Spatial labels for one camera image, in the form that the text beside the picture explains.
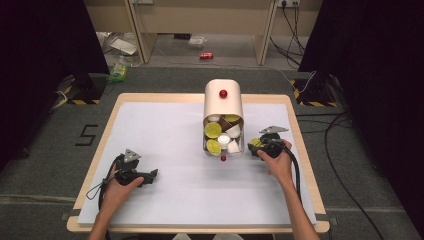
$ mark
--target cylindrical container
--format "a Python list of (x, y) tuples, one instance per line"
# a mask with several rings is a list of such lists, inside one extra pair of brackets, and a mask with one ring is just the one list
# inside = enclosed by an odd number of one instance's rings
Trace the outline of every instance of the cylindrical container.
[(213, 59), (213, 52), (199, 53), (199, 58), (200, 58), (200, 60)]
[(208, 155), (221, 156), (244, 151), (243, 108), (239, 84), (231, 79), (214, 79), (205, 88), (203, 146)]

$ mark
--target power outlet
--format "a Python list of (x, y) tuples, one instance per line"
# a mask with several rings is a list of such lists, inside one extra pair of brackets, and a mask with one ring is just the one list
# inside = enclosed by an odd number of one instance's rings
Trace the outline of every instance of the power outlet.
[(286, 8), (295, 8), (299, 7), (300, 0), (278, 0), (277, 7), (283, 7), (283, 1), (286, 1)]

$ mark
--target gray floor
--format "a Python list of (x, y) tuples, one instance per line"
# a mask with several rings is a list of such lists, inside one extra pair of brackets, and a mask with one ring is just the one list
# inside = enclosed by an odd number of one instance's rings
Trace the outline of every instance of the gray floor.
[[(308, 155), (332, 222), (332, 239), (378, 239), (365, 215), (342, 188), (325, 151), (325, 130), (337, 108), (304, 107), (294, 103), (287, 79), (296, 75), (273, 46), (264, 67), (257, 67), (252, 39), (211, 36), (202, 51), (212, 51), (212, 61), (200, 61), (187, 42), (161, 35), (149, 64), (131, 69), (128, 80), (108, 85), (99, 105), (64, 105), (45, 121), (30, 147), (30, 156), (9, 163), (0, 175), (0, 236), (2, 239), (85, 239), (87, 234), (66, 229), (66, 213), (72, 209), (116, 97), (121, 92), (202, 92), (214, 77), (236, 78), (243, 93), (287, 94), (293, 100)], [(287, 47), (289, 39), (274, 38)], [(119, 59), (107, 54), (110, 65)], [(338, 175), (385, 239), (420, 239), (387, 180), (373, 168), (354, 123), (344, 117), (328, 133), (328, 150)], [(76, 147), (85, 124), (96, 124), (88, 134), (93, 144)], [(114, 234), (114, 239), (127, 236)], [(277, 234), (276, 239), (292, 239)], [(228, 236), (228, 240), (237, 239)], [(321, 239), (329, 239), (328, 234)]]

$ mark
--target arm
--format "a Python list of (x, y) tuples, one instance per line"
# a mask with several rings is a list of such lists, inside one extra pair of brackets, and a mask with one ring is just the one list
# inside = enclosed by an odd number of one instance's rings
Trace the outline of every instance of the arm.
[(102, 206), (99, 213), (97, 213), (88, 240), (104, 240), (109, 222), (112, 220), (113, 215), (125, 202), (132, 190), (140, 185), (143, 180), (142, 177), (139, 177), (127, 186), (122, 186), (115, 178), (109, 181), (103, 197)]
[[(290, 149), (291, 143), (282, 140)], [(289, 210), (290, 221), (294, 238), (299, 239), (319, 239), (312, 223), (309, 221), (302, 203), (296, 193), (296, 188), (292, 180), (291, 159), (286, 152), (281, 152), (277, 158), (271, 158), (264, 151), (258, 150), (258, 155), (268, 164), (269, 174), (272, 174), (280, 183)]]

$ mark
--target human hand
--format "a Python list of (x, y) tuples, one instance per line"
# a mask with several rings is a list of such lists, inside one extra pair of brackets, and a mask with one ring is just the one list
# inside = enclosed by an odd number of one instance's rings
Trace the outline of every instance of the human hand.
[(128, 198), (130, 193), (144, 181), (143, 177), (134, 179), (130, 184), (123, 186), (115, 179), (115, 176), (111, 176), (106, 191), (103, 196), (102, 206), (100, 208), (101, 213), (106, 214), (112, 218), (113, 214), (121, 207), (121, 205)]
[[(291, 149), (292, 144), (290, 142), (284, 139), (281, 139), (281, 141), (287, 146), (288, 149)], [(270, 157), (262, 150), (258, 150), (257, 153), (259, 157), (261, 157), (267, 163), (269, 167), (268, 173), (273, 175), (283, 187), (293, 185), (291, 172), (292, 161), (290, 156), (285, 151), (282, 151), (281, 154), (276, 158)]]

